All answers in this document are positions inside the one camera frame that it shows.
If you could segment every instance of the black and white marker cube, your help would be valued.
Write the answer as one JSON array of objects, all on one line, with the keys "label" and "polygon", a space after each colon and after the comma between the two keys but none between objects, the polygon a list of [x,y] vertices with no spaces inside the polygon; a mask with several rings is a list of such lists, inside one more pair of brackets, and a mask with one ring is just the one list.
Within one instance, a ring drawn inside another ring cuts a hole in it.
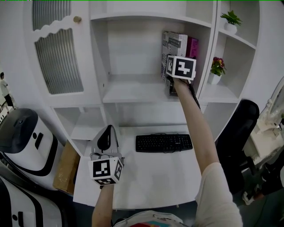
[{"label": "black and white marker cube", "polygon": [[178,56],[168,56],[166,73],[171,77],[193,80],[196,60]]},{"label": "black and white marker cube", "polygon": [[91,179],[99,185],[119,182],[123,164],[118,157],[89,161],[88,165]]}]

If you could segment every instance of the person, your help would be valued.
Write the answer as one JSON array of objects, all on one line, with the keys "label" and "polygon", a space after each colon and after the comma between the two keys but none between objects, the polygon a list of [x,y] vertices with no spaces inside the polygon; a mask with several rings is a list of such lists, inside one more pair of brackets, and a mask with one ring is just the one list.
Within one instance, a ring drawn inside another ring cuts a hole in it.
[{"label": "person", "polygon": [[246,205],[250,205],[253,201],[260,200],[284,187],[284,151],[280,153],[273,164],[264,164],[264,172],[261,177],[264,183],[261,186],[257,184],[251,195],[248,192],[243,193],[243,200]]},{"label": "person", "polygon": [[13,102],[12,102],[12,99],[11,99],[11,96],[9,95],[9,91],[7,89],[7,82],[4,81],[4,72],[2,72],[0,74],[0,87],[1,87],[1,91],[2,91],[2,95],[4,96],[6,102],[7,102],[7,105],[8,106],[12,106],[14,108],[14,105],[13,105]]},{"label": "person", "polygon": [[[209,125],[203,118],[188,85],[174,79],[174,87],[180,99],[196,159],[201,171],[201,184],[196,196],[197,226],[242,226],[240,212],[233,202],[224,171],[218,159]],[[101,189],[92,215],[92,227],[110,227],[114,185]],[[171,226],[184,227],[182,220],[172,214],[144,211],[117,222],[115,227]]]}]

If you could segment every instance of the white shelving unit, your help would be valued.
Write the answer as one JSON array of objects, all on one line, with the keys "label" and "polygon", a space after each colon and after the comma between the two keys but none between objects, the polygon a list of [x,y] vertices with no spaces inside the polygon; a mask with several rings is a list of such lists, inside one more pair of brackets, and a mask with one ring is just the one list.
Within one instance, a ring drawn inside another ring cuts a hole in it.
[{"label": "white shelving unit", "polygon": [[[186,127],[177,97],[161,78],[162,32],[175,31],[199,40],[194,90],[217,139],[242,98],[257,49],[258,1],[90,1],[71,2],[61,21],[32,29],[32,8],[25,7],[25,43],[39,89],[62,131],[82,157],[90,141],[108,124],[118,137],[139,128]],[[233,35],[222,13],[234,10],[242,25]],[[78,16],[82,20],[73,22]],[[72,29],[83,92],[50,95],[41,77],[34,42],[61,29]],[[208,84],[213,57],[225,62],[226,75]]]}]

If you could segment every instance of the black keyboard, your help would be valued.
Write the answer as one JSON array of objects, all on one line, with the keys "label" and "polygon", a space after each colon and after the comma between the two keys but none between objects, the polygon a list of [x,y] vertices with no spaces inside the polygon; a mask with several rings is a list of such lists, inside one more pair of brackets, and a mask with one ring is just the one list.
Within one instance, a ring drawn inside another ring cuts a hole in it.
[{"label": "black keyboard", "polygon": [[171,153],[192,149],[188,134],[152,134],[136,136],[136,151],[150,153]]}]

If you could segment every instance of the white flower pot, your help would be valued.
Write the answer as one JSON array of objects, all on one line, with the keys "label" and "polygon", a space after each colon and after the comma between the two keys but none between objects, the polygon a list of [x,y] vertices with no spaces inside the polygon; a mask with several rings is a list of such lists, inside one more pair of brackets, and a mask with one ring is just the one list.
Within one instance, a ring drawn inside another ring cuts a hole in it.
[{"label": "white flower pot", "polygon": [[224,26],[225,30],[232,33],[232,34],[236,34],[237,32],[237,27],[233,24],[230,24],[230,23],[225,23],[225,26]]},{"label": "white flower pot", "polygon": [[221,79],[221,76],[218,76],[216,74],[210,73],[208,77],[208,83],[209,84],[218,84],[218,82]]}]

